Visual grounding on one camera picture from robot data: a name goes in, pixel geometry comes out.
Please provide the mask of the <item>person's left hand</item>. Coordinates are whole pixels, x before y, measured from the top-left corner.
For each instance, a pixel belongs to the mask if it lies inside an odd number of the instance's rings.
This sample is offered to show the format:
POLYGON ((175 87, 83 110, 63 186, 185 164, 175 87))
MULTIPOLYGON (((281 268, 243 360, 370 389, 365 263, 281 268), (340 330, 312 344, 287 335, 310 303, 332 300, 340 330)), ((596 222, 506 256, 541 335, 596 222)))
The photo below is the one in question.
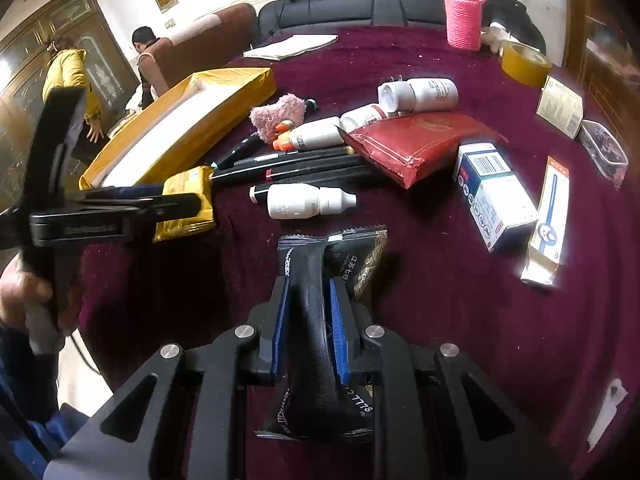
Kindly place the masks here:
POLYGON ((1 275, 1 323, 26 334, 25 312, 33 306, 45 306, 51 297, 51 285, 25 270, 22 255, 16 254, 1 275))

